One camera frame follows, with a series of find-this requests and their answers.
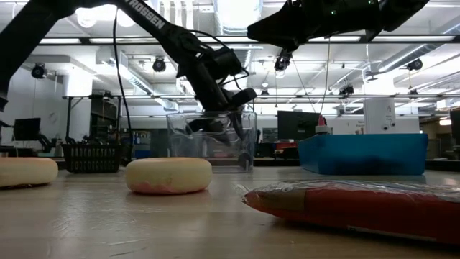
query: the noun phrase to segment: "blue bin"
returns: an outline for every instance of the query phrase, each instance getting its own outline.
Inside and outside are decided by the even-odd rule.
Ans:
[[[298,143],[300,166],[323,175],[425,172],[427,134],[320,135]]]

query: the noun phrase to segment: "wire basket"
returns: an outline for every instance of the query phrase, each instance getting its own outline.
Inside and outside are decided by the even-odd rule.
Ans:
[[[64,144],[64,159],[71,173],[116,173],[121,145]]]

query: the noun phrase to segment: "red object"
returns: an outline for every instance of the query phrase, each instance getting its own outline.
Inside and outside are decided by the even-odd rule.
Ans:
[[[326,126],[326,123],[324,122],[324,117],[323,117],[323,115],[320,115],[320,116],[319,116],[319,119],[318,119],[318,126]]]
[[[283,219],[460,245],[460,189],[365,181],[288,181],[244,202]]]
[[[293,142],[293,143],[289,143],[289,142],[284,142],[284,143],[276,143],[276,150],[281,150],[283,148],[287,148],[287,147],[297,147],[297,143],[296,142]]]

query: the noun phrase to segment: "table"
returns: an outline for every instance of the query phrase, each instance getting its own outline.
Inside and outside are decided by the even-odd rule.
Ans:
[[[333,178],[299,168],[215,174],[207,191],[141,196],[123,173],[61,171],[49,186],[0,192],[0,251],[10,258],[460,258],[452,247],[294,224],[241,203],[234,188]],[[347,179],[459,185],[460,174]]]

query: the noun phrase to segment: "plastic-wrapped package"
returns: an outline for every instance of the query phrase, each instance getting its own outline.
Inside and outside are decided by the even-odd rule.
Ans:
[[[460,245],[460,186],[371,181],[285,181],[244,195],[283,219]]]

